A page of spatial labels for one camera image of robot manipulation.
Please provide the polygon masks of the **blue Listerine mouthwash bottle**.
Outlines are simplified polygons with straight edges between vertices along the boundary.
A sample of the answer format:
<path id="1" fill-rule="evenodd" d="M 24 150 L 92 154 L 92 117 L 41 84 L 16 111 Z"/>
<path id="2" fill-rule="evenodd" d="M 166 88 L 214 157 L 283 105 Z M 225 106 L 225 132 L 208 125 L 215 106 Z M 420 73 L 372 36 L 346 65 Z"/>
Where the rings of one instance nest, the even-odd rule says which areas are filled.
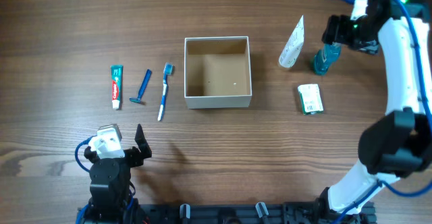
<path id="1" fill-rule="evenodd" d="M 314 57 L 312 63 L 314 73 L 320 76 L 325 75 L 331 64 L 339 59 L 341 51 L 342 46 L 339 43 L 324 44 Z"/>

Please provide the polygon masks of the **white lotion tube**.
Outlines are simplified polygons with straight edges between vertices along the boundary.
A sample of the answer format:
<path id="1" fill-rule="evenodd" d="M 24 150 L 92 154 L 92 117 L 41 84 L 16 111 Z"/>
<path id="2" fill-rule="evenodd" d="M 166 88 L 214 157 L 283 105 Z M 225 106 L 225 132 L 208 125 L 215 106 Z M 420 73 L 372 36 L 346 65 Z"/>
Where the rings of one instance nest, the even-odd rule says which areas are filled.
<path id="1" fill-rule="evenodd" d="M 304 16 L 302 16 L 295 29 L 291 33 L 281 55 L 279 56 L 279 65 L 284 68 L 291 68 L 297 61 L 297 58 L 304 44 Z"/>

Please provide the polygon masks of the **white green soap packet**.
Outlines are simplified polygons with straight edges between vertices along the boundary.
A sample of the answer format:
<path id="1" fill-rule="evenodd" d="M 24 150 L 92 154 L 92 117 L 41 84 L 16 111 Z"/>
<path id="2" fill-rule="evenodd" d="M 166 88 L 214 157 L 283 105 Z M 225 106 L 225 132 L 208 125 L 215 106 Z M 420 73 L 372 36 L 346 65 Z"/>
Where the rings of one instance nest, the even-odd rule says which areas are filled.
<path id="1" fill-rule="evenodd" d="M 298 93 L 304 115 L 313 115 L 324 112 L 318 84 L 299 85 Z"/>

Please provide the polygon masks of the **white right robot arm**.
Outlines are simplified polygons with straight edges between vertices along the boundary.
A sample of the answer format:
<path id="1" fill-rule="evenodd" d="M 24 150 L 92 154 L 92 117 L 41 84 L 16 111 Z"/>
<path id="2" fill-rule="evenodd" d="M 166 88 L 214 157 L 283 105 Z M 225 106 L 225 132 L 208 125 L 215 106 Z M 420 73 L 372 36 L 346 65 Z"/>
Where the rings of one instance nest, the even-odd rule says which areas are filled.
<path id="1" fill-rule="evenodd" d="M 313 204 L 314 222 L 351 223 L 363 206 L 394 182 L 431 164 L 431 14 L 425 0 L 343 0 L 350 16 L 331 16 L 326 44 L 382 52 L 387 79 L 385 115 L 358 142 L 358 160 Z"/>

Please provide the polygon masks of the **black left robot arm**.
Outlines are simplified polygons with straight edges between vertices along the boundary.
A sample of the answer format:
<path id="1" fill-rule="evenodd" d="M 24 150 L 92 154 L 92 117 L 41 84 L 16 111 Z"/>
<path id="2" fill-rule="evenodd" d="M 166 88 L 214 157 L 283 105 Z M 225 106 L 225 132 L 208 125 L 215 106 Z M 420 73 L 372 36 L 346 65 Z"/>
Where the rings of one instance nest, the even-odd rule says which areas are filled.
<path id="1" fill-rule="evenodd" d="M 149 223 L 150 219 L 134 197 L 136 188 L 131 182 L 131 169 L 144 164 L 152 157 L 141 125 L 134 137 L 136 146 L 124 150 L 118 125 L 100 127 L 97 134 L 81 142 L 78 153 L 85 145 L 84 157 L 92 166 L 80 167 L 90 177 L 91 198 L 78 211 L 76 223 Z"/>

